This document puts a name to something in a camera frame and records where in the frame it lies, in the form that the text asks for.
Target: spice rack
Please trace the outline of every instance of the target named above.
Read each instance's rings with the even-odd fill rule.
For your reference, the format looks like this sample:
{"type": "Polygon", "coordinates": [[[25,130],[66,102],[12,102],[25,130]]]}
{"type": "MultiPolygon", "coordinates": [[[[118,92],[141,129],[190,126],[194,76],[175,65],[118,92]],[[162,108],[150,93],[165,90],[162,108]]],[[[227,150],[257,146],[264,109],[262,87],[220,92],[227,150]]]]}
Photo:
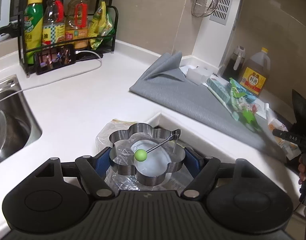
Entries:
{"type": "MultiPolygon", "coordinates": [[[[97,10],[99,1],[100,0],[96,0],[94,13],[97,10]]],[[[61,41],[61,42],[57,42],[57,43],[52,43],[50,45],[44,45],[44,46],[40,46],[40,47],[37,47],[37,48],[34,48],[34,49],[26,49],[26,43],[25,43],[25,39],[24,39],[24,10],[25,10],[25,7],[26,7],[26,1],[25,0],[19,0],[18,28],[19,28],[20,35],[18,36],[18,52],[19,52],[20,65],[22,66],[26,75],[29,77],[30,74],[36,72],[36,69],[35,69],[34,65],[29,65],[28,64],[27,59],[25,57],[26,53],[31,52],[31,51],[35,51],[35,50],[44,49],[44,48],[49,48],[49,47],[52,47],[52,46],[58,46],[58,45],[66,44],[66,43],[68,43],[68,41],[61,41]]],[[[108,52],[113,53],[114,52],[116,32],[117,32],[117,22],[118,22],[117,8],[115,6],[112,6],[112,0],[109,0],[109,3],[106,7],[107,8],[112,8],[112,10],[114,10],[114,12],[115,12],[115,17],[114,17],[114,30],[115,30],[115,32],[114,32],[114,34],[107,35],[107,36],[86,37],[86,38],[81,38],[81,39],[74,40],[74,41],[85,41],[85,40],[96,39],[96,38],[104,38],[104,37],[112,38],[112,41],[110,41],[111,44],[101,44],[96,50],[92,50],[92,51],[96,52],[97,54],[99,54],[101,57],[103,57],[104,53],[108,53],[108,52]]],[[[91,50],[90,45],[88,45],[88,47],[86,49],[83,49],[83,50],[91,50]]],[[[90,60],[90,59],[95,59],[95,58],[97,58],[95,55],[93,55],[91,53],[85,53],[85,52],[81,52],[81,53],[76,55],[76,61],[84,61],[84,60],[90,60]]]]}

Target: wire mesh strainer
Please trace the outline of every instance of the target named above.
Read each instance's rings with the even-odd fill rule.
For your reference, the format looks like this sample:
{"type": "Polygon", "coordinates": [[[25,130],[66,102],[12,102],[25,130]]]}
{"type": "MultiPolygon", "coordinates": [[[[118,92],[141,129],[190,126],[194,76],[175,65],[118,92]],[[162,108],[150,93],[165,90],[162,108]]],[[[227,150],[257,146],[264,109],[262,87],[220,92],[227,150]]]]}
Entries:
{"type": "Polygon", "coordinates": [[[207,17],[211,15],[219,3],[219,0],[196,0],[192,4],[192,14],[195,17],[207,17]]]}

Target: smartphone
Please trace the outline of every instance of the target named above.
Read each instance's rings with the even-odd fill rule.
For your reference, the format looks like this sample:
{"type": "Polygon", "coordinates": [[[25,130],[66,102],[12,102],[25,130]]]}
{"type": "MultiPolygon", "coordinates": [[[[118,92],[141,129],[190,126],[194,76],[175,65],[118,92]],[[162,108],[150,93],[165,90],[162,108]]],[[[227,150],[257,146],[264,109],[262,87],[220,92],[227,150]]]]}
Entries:
{"type": "Polygon", "coordinates": [[[73,44],[44,49],[34,54],[34,67],[37,75],[74,64],[75,62],[76,56],[73,44]]]}

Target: wall tile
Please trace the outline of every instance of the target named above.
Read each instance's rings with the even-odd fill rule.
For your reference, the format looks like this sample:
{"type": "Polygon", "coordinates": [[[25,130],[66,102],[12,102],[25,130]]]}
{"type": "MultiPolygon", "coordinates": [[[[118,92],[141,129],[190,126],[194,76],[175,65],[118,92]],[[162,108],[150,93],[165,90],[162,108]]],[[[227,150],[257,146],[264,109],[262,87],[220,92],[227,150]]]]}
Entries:
{"type": "Polygon", "coordinates": [[[113,0],[117,39],[162,54],[172,52],[185,0],[113,0]]]}
{"type": "Polygon", "coordinates": [[[8,39],[0,42],[0,57],[18,50],[18,38],[8,39]]]}
{"type": "Polygon", "coordinates": [[[246,58],[269,50],[265,89],[290,106],[293,88],[306,98],[306,0],[244,0],[227,58],[237,45],[246,58]]]}
{"type": "Polygon", "coordinates": [[[179,29],[175,38],[173,51],[182,51],[183,56],[191,55],[203,18],[191,13],[192,1],[186,0],[179,29]]]}

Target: charging cable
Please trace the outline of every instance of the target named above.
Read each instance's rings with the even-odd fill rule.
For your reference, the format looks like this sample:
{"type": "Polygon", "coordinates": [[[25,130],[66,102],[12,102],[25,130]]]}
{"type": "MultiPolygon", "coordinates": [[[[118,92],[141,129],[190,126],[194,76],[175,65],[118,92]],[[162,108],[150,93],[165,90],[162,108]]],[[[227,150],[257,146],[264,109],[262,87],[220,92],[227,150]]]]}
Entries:
{"type": "Polygon", "coordinates": [[[5,98],[2,98],[2,99],[0,100],[0,102],[3,101],[3,100],[5,100],[5,99],[7,99],[7,98],[9,98],[9,97],[12,97],[12,96],[18,94],[18,93],[21,93],[21,92],[24,92],[24,91],[27,91],[27,90],[31,90],[31,89],[34,89],[34,88],[39,88],[39,87],[47,86],[47,85],[53,84],[53,83],[55,83],[55,82],[58,82],[58,81],[61,81],[61,80],[67,79],[67,78],[76,77],[76,76],[79,76],[79,75],[82,75],[82,74],[85,74],[85,73],[88,73],[88,72],[97,70],[97,69],[99,69],[100,67],[102,67],[102,59],[101,59],[101,57],[100,57],[99,54],[97,54],[97,53],[94,52],[94,51],[90,51],[90,50],[77,50],[77,51],[75,52],[75,54],[79,54],[79,53],[81,53],[81,52],[89,52],[89,53],[92,53],[92,54],[96,55],[96,56],[98,57],[97,60],[100,61],[100,65],[99,65],[98,67],[96,67],[96,68],[93,68],[93,69],[90,69],[90,70],[86,70],[86,71],[83,71],[83,72],[80,72],[80,73],[72,74],[72,75],[69,75],[69,76],[66,76],[66,77],[63,77],[63,78],[59,78],[59,79],[57,79],[57,80],[54,80],[54,81],[51,81],[51,82],[48,82],[48,83],[45,83],[45,84],[42,84],[42,85],[36,85],[36,86],[33,86],[33,87],[21,89],[21,90],[19,90],[19,91],[16,91],[16,92],[12,93],[11,95],[6,96],[5,98]]]}

